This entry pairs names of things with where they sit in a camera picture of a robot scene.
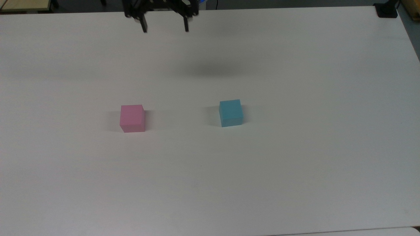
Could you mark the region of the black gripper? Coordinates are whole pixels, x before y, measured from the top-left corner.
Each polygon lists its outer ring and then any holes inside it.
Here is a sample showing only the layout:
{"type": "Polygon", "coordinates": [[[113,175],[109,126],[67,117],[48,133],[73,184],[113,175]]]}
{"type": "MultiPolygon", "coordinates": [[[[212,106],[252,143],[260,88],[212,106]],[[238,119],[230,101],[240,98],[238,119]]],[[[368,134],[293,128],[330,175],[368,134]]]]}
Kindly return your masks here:
{"type": "Polygon", "coordinates": [[[185,32],[189,32],[189,20],[199,14],[199,2],[197,0],[123,0],[122,6],[127,18],[140,18],[141,28],[144,33],[148,32],[145,19],[147,12],[159,10],[171,10],[183,17],[185,32]]]}

